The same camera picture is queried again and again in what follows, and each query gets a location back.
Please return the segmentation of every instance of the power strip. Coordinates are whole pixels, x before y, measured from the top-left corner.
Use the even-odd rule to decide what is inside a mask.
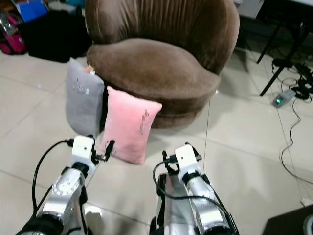
[[[286,90],[280,93],[276,98],[272,101],[272,105],[276,108],[282,107],[284,104],[288,103],[293,97],[295,97],[296,92],[293,90]]]

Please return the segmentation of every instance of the white floor tile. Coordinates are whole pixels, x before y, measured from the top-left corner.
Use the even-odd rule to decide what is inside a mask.
[[[268,83],[268,77],[265,71],[246,71],[243,68],[226,66],[222,71],[221,78],[222,81],[219,87],[221,93],[239,96],[265,104],[273,100],[271,90],[263,97],[260,97],[262,89]]]
[[[63,82],[53,93],[66,96],[67,95],[66,82]]]
[[[273,106],[224,94],[211,100],[207,140],[274,161],[286,143]]]
[[[288,105],[284,105],[281,109],[284,110],[292,110],[292,103],[294,101],[294,99],[292,99]],[[297,113],[301,114],[301,115],[306,115],[309,117],[313,118],[313,102],[308,103],[310,100],[298,100],[297,104],[296,104],[296,108],[297,108]]]
[[[147,225],[106,211],[85,205],[86,220],[94,235],[147,235]]]
[[[297,117],[293,112],[279,109],[279,116],[281,118],[286,139],[290,142],[289,131],[291,126],[297,122]],[[289,148],[294,167],[312,172],[313,161],[312,152],[313,145],[311,135],[313,132],[313,118],[300,115],[301,122],[292,130],[293,146]]]
[[[205,155],[204,172],[241,235],[260,235],[269,218],[301,207],[297,183],[280,163],[211,142]]]
[[[29,55],[10,56],[0,63],[0,76],[47,91],[55,90],[66,79],[67,64]]]
[[[47,95],[47,92],[0,77],[0,138]]]
[[[174,128],[174,130],[205,139],[207,130],[207,119],[209,115],[209,106],[210,104],[208,103],[202,110],[201,114],[190,125],[176,127]]]
[[[9,57],[9,55],[2,53],[2,51],[0,50],[0,63],[1,63],[1,60],[4,60],[6,57]]]
[[[186,141],[204,155],[203,139],[170,130],[152,130],[145,164],[132,165],[115,158],[101,164],[87,188],[89,202],[149,224],[157,209],[152,170],[162,161],[161,153],[164,149],[171,155],[175,148],[184,145]],[[165,168],[162,166],[156,172],[156,177],[163,172]]]
[[[266,70],[267,70],[267,74],[268,74],[268,78],[271,79],[273,77],[273,71],[272,71],[272,61],[273,58],[269,55],[265,55],[262,63],[264,64]],[[277,71],[278,67],[274,66],[274,73]],[[297,73],[294,73],[295,68],[291,68],[290,70],[284,69],[278,76],[278,78],[274,81],[274,83],[271,85],[271,93],[273,94],[274,97],[276,97],[278,94],[280,94],[285,90],[289,89],[289,85],[293,85],[295,84],[295,79],[298,80],[300,75]]]
[[[0,234],[16,234],[32,215],[31,183],[0,172]],[[37,187],[37,201],[46,189]]]
[[[37,162],[54,143],[76,134],[67,124],[65,98],[51,94],[25,120],[0,141],[0,169],[32,180]],[[71,148],[65,143],[55,147],[45,158],[38,183],[46,187],[71,163]]]
[[[236,48],[231,55],[227,67],[238,68],[242,71],[264,71],[264,66],[256,63],[257,55],[254,51]]]
[[[312,170],[304,170],[298,167],[295,167],[294,169],[295,174],[298,177],[301,177],[305,180],[308,180],[310,182],[312,182],[312,184],[307,183],[305,181],[302,181],[300,179],[297,179],[298,185],[299,185],[299,189],[300,189],[300,194],[302,198],[305,199],[310,199],[313,201],[313,172]]]

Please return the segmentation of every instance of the table leg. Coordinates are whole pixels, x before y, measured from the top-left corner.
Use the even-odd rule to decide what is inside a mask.
[[[268,40],[268,43],[266,44],[265,48],[263,49],[262,51],[262,54],[260,55],[258,61],[257,61],[257,64],[259,64],[263,58],[263,56],[265,55],[265,53],[268,51],[268,48],[270,47],[270,45],[272,44],[274,38],[276,37],[279,29],[281,28],[281,26],[283,25],[282,22],[280,22],[277,27],[275,28],[275,31],[273,32],[273,34],[271,35],[271,37],[269,38]]]
[[[293,55],[297,52],[298,48],[301,46],[301,44],[303,43],[303,41],[306,39],[306,37],[309,34],[309,30],[304,28],[304,31],[302,33],[302,35],[299,37],[298,40],[295,41],[291,51],[289,52],[289,54],[286,56],[285,60],[286,61],[290,61],[290,59],[293,57]],[[280,66],[278,68],[278,70],[276,71],[276,73],[273,75],[273,77],[271,78],[271,80],[268,82],[268,84],[264,87],[263,91],[261,92],[260,96],[263,96],[266,91],[270,88],[270,86],[273,84],[273,82],[275,81],[275,79],[278,77],[278,75],[281,73],[281,71],[284,69],[284,66]]]

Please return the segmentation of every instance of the pillow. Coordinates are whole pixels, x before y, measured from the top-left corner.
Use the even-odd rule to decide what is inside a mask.
[[[100,149],[115,141],[112,156],[143,164],[151,125],[162,105],[108,87],[108,114]]]
[[[93,73],[86,73],[84,67],[70,59],[67,71],[67,121],[79,135],[99,134],[102,115],[104,83]]]

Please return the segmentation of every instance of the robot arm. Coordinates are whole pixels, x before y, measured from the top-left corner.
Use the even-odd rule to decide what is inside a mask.
[[[87,202],[85,179],[92,176],[99,163],[94,139],[77,136],[72,149],[72,167],[66,167],[53,183],[52,192],[42,210],[27,222],[19,235],[63,235],[75,232],[88,235],[83,204]],[[105,154],[106,161],[110,153]]]
[[[238,235],[231,215],[207,176],[201,174],[195,149],[186,144],[176,149],[175,155],[167,158],[163,154],[163,158],[168,174],[160,175],[157,183],[160,200],[155,231],[159,233],[161,228],[164,235]],[[173,171],[169,162],[178,170]]]
[[[178,178],[185,185],[188,196],[204,196],[215,200],[215,193],[209,182],[201,176],[193,147],[186,144],[175,150],[179,166]],[[194,219],[201,235],[214,234],[214,231],[228,234],[230,226],[224,213],[206,199],[190,199]]]

